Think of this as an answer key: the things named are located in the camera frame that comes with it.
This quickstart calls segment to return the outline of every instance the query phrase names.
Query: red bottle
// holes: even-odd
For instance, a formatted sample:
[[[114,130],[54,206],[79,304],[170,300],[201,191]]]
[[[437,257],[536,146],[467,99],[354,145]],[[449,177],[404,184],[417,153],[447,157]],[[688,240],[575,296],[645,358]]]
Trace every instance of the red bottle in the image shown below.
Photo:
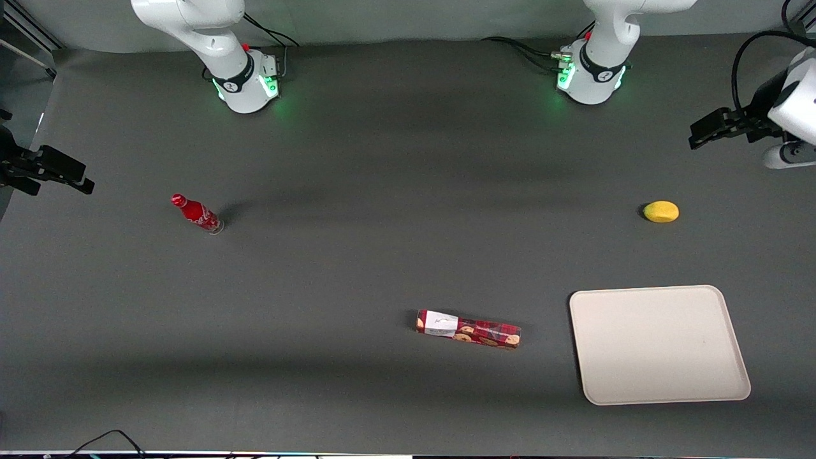
[[[181,209],[184,218],[192,221],[210,234],[218,234],[224,229],[223,221],[218,216],[198,201],[191,201],[181,194],[173,194],[170,202]]]

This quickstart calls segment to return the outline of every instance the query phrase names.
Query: white label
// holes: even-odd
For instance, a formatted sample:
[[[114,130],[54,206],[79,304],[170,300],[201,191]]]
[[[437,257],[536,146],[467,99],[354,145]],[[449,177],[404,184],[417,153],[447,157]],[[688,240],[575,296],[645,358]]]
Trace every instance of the white label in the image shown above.
[[[425,333],[434,336],[453,336],[459,325],[459,318],[455,315],[428,311],[425,315]]]

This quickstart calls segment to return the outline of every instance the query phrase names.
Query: plastic tray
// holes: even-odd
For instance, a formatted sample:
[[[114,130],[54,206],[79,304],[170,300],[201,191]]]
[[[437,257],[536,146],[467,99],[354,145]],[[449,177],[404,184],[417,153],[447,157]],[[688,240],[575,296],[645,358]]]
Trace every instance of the plastic tray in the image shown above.
[[[595,405],[742,400],[751,382],[710,285],[576,292],[583,392]]]

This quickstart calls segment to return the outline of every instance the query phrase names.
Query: cookie box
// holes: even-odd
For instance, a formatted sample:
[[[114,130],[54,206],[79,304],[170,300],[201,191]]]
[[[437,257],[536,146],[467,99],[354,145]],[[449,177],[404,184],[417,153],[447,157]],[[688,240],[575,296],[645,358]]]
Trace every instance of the cookie box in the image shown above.
[[[521,328],[515,325],[463,319],[429,310],[420,310],[417,314],[416,331],[505,350],[516,349],[521,341]]]

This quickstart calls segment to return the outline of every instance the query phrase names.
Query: lemon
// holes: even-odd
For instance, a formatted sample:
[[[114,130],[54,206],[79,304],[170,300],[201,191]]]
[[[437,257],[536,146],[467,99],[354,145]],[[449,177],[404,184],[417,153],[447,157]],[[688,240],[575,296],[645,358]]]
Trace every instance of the lemon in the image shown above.
[[[668,223],[677,220],[680,209],[675,203],[668,201],[654,201],[643,208],[643,216],[654,223]]]

